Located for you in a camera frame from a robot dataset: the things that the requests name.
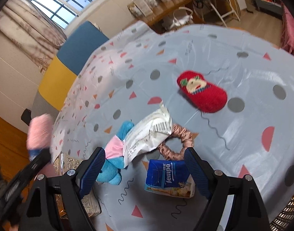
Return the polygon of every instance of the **blue cushion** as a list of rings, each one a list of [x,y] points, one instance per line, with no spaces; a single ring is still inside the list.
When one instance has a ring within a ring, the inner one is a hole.
[[[75,30],[57,53],[58,59],[78,75],[91,53],[108,38],[91,22],[86,21]]]

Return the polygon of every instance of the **white plastic package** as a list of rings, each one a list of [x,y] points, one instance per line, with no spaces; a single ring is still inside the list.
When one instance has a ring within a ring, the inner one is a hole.
[[[160,108],[142,119],[126,135],[123,146],[124,167],[139,154],[157,148],[172,133],[172,118],[163,103]]]

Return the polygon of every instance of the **red knitted slipper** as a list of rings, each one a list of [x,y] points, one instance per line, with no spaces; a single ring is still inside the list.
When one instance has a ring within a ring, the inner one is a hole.
[[[207,82],[204,76],[194,71],[185,71],[177,79],[178,86],[202,112],[214,113],[227,102],[226,92]]]

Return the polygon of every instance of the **pink satin scrunchie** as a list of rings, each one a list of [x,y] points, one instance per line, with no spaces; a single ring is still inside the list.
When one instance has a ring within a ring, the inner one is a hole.
[[[184,127],[181,127],[179,124],[173,125],[172,134],[168,138],[177,137],[181,140],[182,149],[180,153],[175,153],[172,151],[163,141],[157,149],[160,151],[160,154],[164,156],[165,160],[180,161],[184,159],[185,150],[188,147],[194,147],[194,141],[192,140],[192,133]]]

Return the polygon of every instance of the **yellow cushion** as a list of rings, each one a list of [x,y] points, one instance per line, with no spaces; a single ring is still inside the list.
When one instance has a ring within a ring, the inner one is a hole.
[[[77,76],[55,56],[45,72],[38,91],[54,108],[61,110]]]

